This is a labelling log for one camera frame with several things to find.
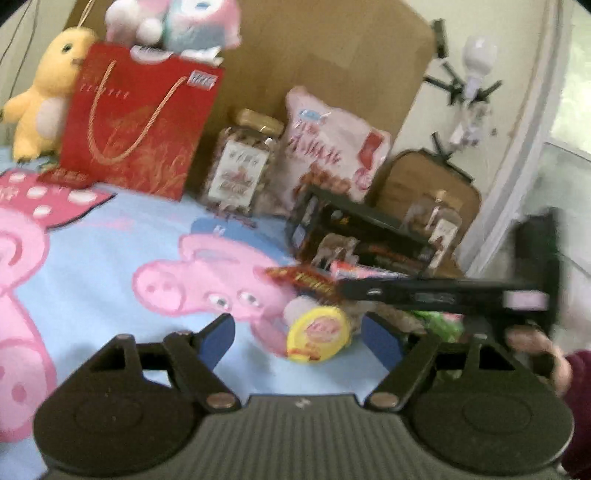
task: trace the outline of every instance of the pink snack bag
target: pink snack bag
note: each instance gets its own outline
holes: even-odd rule
[[[283,206],[291,210],[310,184],[363,201],[390,151],[390,134],[327,106],[303,87],[287,94],[287,111],[285,158],[271,187]]]

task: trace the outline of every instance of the door frame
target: door frame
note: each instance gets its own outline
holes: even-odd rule
[[[533,185],[540,154],[560,103],[569,59],[572,0],[548,0],[538,62],[515,131],[495,182],[457,251],[466,275],[480,277],[519,218],[525,195]]]

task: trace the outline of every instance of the yellow lid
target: yellow lid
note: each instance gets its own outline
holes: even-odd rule
[[[262,134],[271,137],[279,137],[283,133],[285,125],[271,116],[242,108],[234,114],[234,121],[242,127],[252,128]]]
[[[323,362],[334,357],[351,339],[351,325],[337,307],[318,307],[301,316],[287,335],[287,358]]]

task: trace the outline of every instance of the yellow stuffed chick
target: yellow stuffed chick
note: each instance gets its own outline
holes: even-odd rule
[[[88,28],[69,28],[49,45],[26,92],[10,99],[0,119],[18,123],[12,157],[27,162],[42,153],[58,151],[76,79],[96,34]]]

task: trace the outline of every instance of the plastic jar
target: plastic jar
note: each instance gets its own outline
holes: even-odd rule
[[[459,199],[445,190],[436,190],[423,195],[408,209],[402,228],[426,236],[437,248],[428,268],[431,273],[441,264],[462,226],[462,217],[458,213],[461,208]]]
[[[202,202],[250,215],[271,178],[284,124],[249,109],[237,111],[233,121],[219,135]]]

